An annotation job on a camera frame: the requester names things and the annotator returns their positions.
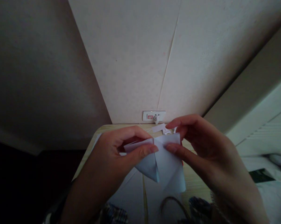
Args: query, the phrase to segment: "wall switch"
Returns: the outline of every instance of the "wall switch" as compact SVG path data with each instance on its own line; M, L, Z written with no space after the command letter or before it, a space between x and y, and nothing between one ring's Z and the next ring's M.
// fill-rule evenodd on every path
M143 121L154 121L154 116L159 115L159 121L163 121L165 111L143 111Z

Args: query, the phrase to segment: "plaid fabric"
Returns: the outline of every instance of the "plaid fabric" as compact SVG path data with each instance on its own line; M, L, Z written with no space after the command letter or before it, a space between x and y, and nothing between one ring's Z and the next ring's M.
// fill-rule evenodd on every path
M124 209L118 208L112 204L105 204L102 210L101 224L127 224L128 215Z

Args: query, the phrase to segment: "wallpaper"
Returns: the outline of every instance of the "wallpaper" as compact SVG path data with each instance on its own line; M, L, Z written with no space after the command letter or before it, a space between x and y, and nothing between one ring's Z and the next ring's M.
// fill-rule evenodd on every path
M114 124L204 114L281 25L281 1L69 0Z

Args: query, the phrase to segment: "white paper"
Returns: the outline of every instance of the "white paper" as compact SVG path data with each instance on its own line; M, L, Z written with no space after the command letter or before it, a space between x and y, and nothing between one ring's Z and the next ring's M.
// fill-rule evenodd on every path
M148 223L149 224L172 224L177 220L184 219L185 215L179 205L174 201L169 201L161 213L161 202L168 196L173 196L181 201L180 194L163 191L161 185L145 177L145 188L147 195Z
M108 202L126 210L129 223L144 224L143 175L133 168Z
M160 125L157 125L157 126L154 126L152 127L152 131L153 132L158 132L158 131L162 131L163 129L165 129L165 124L160 124Z
M98 139L100 138L101 135L102 135L102 133L100 133L100 134L97 135L97 137L96 137L96 139L95 139L95 142L94 142L94 144L93 144L93 147L92 147L92 149L91 149L91 152L93 151L93 149L94 149L94 147L95 147L95 145L96 145L96 143L97 143L97 141L98 141Z
M180 144L180 134L163 135L155 139L147 139L124 146L129 153L144 144L155 144L159 151L145 157L135 167L145 176L160 182L161 190L171 193L180 193L186 190L183 165L181 159L168 152L165 147L169 143Z
M169 143L180 144L180 134L162 135L154 139L159 151L155 153L162 190L180 193L186 190L181 159L165 149Z
M154 144L153 138L144 140L142 142L134 143L134 144L129 144L125 145L124 149L127 153L130 153L137 147L145 144ZM135 166L138 171L146 175L147 177L151 178L155 182L159 182L159 173L158 173L158 167L156 164L156 159L155 159L155 153L152 153L148 156L146 156L139 164Z

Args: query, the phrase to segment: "wall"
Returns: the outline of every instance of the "wall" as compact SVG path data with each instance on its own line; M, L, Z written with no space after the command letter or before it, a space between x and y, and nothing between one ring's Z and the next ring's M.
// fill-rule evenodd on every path
M206 114L239 144L281 112L281 28Z
M108 111L66 1L0 1L0 141L86 149Z
M281 0L69 0L111 120L204 114L281 25Z

